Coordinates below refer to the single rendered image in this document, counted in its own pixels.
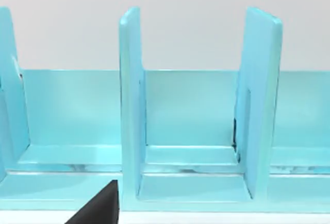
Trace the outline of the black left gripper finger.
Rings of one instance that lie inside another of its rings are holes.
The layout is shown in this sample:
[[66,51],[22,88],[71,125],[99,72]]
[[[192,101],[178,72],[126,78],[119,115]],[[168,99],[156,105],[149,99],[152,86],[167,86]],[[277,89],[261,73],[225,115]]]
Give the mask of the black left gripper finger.
[[118,181],[111,180],[64,224],[118,224]]

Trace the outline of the light blue rack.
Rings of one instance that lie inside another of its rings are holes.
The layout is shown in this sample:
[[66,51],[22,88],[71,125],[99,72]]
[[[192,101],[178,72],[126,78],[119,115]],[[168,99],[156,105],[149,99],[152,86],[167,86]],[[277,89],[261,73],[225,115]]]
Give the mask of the light blue rack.
[[246,10],[238,72],[24,70],[0,7],[0,210],[75,210],[109,181],[125,211],[330,213],[330,71],[279,69],[283,24]]

